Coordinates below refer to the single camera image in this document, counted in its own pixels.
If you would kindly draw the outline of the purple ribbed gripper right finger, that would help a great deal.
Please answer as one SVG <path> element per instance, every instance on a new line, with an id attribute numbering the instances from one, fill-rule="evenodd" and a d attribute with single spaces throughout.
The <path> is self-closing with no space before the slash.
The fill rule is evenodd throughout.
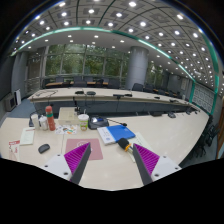
<path id="1" fill-rule="evenodd" d="M 169 157 L 159 156 L 138 144 L 133 145 L 133 156 L 144 185 L 157 181 L 181 169 Z"/>

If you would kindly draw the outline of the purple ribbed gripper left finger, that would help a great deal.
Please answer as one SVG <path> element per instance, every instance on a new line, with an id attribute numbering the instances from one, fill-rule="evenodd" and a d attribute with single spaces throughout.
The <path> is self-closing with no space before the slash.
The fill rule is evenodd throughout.
<path id="1" fill-rule="evenodd" d="M 43 166 L 43 169 L 79 184 L 90 154 L 90 143 L 86 143 L 66 154 L 56 154 Z"/>

